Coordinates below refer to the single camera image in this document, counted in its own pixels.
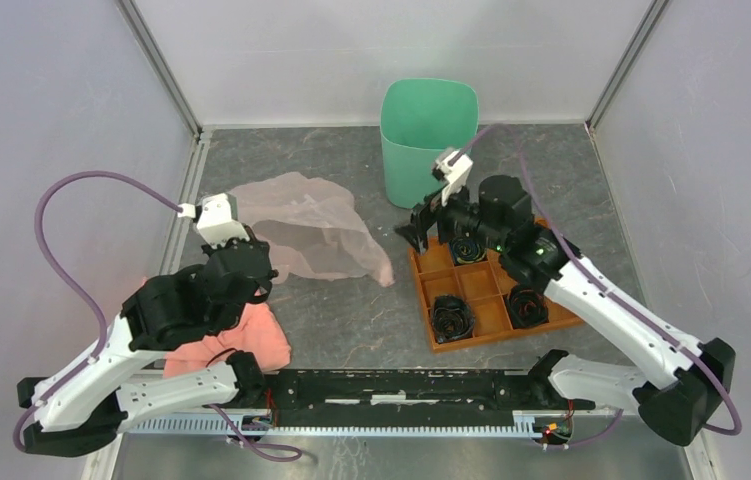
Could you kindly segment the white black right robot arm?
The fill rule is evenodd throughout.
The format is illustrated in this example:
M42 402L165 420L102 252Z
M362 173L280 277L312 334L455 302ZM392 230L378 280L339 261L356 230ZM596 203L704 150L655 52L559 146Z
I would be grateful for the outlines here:
M659 437L688 446L703 430L736 435L742 429L730 399L736 351L720 338L701 341L662 320L607 279L578 248L539 222L520 180L484 179L477 201L467 187L427 195L394 231L418 253L428 232L447 243L467 238L495 251L505 273L562 306L626 355L631 366L581 359L563 350L546 354L528 382L531 400L553 408L566 399L636 411ZM733 426L711 424L726 406Z

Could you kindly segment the green plastic trash bin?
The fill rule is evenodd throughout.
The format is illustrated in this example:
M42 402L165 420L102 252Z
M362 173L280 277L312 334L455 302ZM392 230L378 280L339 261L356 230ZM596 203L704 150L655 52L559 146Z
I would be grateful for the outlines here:
M478 130L476 91L435 78L401 79L389 86L380 114L384 187L395 206L411 209L439 187L431 173L446 149L464 146Z

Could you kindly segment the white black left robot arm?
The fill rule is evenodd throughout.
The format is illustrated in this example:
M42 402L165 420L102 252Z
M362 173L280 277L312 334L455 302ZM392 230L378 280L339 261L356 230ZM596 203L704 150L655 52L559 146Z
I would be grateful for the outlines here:
M233 239L204 252L203 264L147 280L104 338L59 373L18 382L25 410L14 431L18 450L80 457L155 417L213 404L248 408L263 399L264 375L241 348L192 372L131 380L177 348L237 326L246 306L268 299L278 273L266 242Z

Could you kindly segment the translucent pink trash bag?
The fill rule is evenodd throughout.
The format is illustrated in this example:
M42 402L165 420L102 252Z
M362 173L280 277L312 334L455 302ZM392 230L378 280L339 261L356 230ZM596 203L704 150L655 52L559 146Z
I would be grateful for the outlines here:
M356 212L354 196L340 185L289 172L236 186L230 194L238 219L269 243L277 283L291 275L394 283L387 253Z

